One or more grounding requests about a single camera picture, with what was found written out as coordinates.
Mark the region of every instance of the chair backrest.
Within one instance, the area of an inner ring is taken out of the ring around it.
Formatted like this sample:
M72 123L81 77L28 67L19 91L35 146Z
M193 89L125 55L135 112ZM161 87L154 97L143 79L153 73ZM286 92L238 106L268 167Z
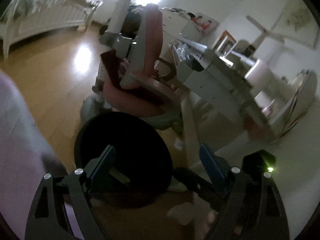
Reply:
M13 83L0 72L0 213L23 240L31 203L46 171L67 174L37 129Z
M138 71L150 77L154 73L155 61L160 56L163 43L162 12L156 4L148 4L141 12L141 24L135 42L137 44L132 45L128 56L129 67L120 82L120 86L126 90L140 86L130 73Z

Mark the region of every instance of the pink chair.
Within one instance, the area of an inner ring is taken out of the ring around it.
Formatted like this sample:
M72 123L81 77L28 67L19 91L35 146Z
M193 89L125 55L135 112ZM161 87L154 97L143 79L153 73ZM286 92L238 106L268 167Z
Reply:
M104 82L103 94L118 111L140 117L153 127L164 130L179 116L180 100L173 89L152 77L163 43L162 13L157 5L146 6L136 40L142 48L131 49L135 57L130 59L129 56L129 67L123 78L118 74L122 60L116 57L116 51L101 54L109 77Z
M47 172L67 174L20 91L0 72L0 239L24 239L33 197ZM74 234L82 238L72 207L66 210Z

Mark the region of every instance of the crib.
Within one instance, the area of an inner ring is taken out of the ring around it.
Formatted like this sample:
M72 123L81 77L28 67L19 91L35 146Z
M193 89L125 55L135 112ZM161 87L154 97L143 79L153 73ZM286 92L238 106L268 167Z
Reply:
M13 0L0 21L4 58L10 45L47 31L85 25L87 29L102 0Z

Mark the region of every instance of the metal screw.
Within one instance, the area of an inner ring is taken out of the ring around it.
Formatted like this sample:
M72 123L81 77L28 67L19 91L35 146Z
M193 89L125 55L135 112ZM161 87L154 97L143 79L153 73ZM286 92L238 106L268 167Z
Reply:
M265 176L266 178L270 179L271 178L271 173L270 172L265 172L265 173L263 173L263 176Z
M81 168L75 170L76 175L80 175L82 173L83 173L83 169L81 169Z
M50 173L47 173L43 176L44 179L50 179L51 178L51 174Z
M232 167L231 168L231 171L233 172L233 173L235 173L235 174L238 174L238 173L240 173L240 169L238 168L238 167Z

